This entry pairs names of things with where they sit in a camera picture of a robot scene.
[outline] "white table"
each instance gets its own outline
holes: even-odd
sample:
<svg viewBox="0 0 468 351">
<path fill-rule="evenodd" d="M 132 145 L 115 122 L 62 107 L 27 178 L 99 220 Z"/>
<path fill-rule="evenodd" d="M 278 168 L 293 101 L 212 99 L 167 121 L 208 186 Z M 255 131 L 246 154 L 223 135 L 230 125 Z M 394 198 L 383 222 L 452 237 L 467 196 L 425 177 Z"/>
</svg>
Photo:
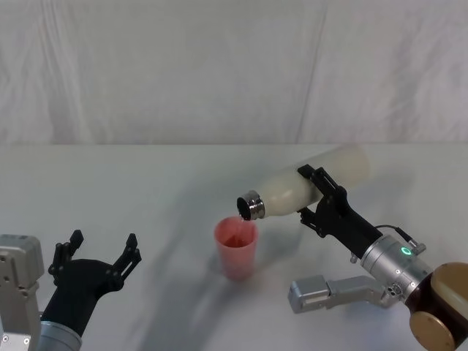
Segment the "white table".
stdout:
<svg viewBox="0 0 468 351">
<path fill-rule="evenodd" d="M 48 266 L 54 244 L 85 236 L 76 258 L 109 263 L 136 233 L 143 256 L 120 292 L 97 305 L 83 351 L 422 350 L 402 304 L 365 303 L 293 314 L 290 282 L 364 273 L 333 238 L 298 215 L 258 221 L 257 273 L 219 274 L 214 225 L 261 175 L 330 146 L 47 146 L 0 149 L 0 228 L 35 235 Z M 468 146 L 367 146 L 373 179 L 350 203 L 374 224 L 397 224 L 427 244 L 434 267 L 467 260 Z M 54 291 L 40 280 L 44 308 Z M 466 344 L 460 350 L 468 350 Z"/>
</svg>

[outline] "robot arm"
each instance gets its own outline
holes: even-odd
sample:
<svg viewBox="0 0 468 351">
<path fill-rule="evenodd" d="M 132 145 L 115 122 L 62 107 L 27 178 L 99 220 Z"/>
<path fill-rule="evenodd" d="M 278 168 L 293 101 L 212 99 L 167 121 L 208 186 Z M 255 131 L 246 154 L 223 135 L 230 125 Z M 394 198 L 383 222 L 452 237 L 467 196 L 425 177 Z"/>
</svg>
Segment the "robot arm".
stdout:
<svg viewBox="0 0 468 351">
<path fill-rule="evenodd" d="M 416 339 L 431 351 L 457 348 L 468 337 L 468 265 L 447 264 L 434 272 L 418 255 L 426 249 L 400 228 L 408 243 L 382 233 L 351 209 L 347 192 L 323 168 L 304 165 L 298 172 L 323 194 L 315 212 L 299 211 L 301 222 L 324 238 L 334 236 L 351 251 L 351 263 L 374 279 L 358 276 L 326 282 L 322 276 L 291 284 L 288 298 L 294 312 L 368 301 L 381 307 L 403 302 L 411 312 L 410 327 Z"/>
<path fill-rule="evenodd" d="M 0 351 L 78 351 L 81 336 L 97 301 L 118 291 L 141 261 L 135 234 L 113 264 L 72 260 L 83 242 L 76 230 L 70 241 L 57 244 L 49 273 L 57 286 L 42 316 L 37 280 L 44 273 L 39 241 L 31 236 L 0 235 L 0 316 L 4 334 Z"/>
</svg>

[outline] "white curtain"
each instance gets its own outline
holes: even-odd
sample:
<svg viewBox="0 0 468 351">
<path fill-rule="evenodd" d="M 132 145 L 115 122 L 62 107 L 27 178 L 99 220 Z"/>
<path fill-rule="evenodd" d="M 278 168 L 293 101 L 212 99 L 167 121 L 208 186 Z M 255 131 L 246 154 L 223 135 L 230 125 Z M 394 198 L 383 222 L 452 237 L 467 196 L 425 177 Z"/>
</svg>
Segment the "white curtain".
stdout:
<svg viewBox="0 0 468 351">
<path fill-rule="evenodd" d="M 466 0 L 0 0 L 0 143 L 468 140 Z"/>
</svg>

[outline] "pink plastic cup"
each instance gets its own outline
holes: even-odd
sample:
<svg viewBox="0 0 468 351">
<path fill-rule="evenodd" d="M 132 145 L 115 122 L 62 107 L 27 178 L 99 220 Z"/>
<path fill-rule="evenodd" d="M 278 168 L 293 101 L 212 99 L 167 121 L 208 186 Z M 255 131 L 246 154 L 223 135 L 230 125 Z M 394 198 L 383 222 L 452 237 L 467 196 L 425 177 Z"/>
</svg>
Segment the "pink plastic cup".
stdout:
<svg viewBox="0 0 468 351">
<path fill-rule="evenodd" d="M 227 217 L 216 226 L 214 238 L 224 275 L 232 280 L 251 276 L 258 239 L 255 223 L 241 217 Z"/>
</svg>

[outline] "red liquid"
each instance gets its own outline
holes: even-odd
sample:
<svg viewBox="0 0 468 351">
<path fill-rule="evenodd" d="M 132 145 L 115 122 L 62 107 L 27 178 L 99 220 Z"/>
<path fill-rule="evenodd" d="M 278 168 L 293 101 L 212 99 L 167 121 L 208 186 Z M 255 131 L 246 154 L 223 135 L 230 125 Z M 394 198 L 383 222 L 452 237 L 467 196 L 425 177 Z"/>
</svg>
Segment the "red liquid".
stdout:
<svg viewBox="0 0 468 351">
<path fill-rule="evenodd" d="M 244 247 L 244 246 L 249 245 L 249 243 L 246 240 L 243 240 L 242 238 L 239 238 L 236 235 L 231 236 L 223 244 L 225 246 L 235 247 L 235 248 Z"/>
</svg>

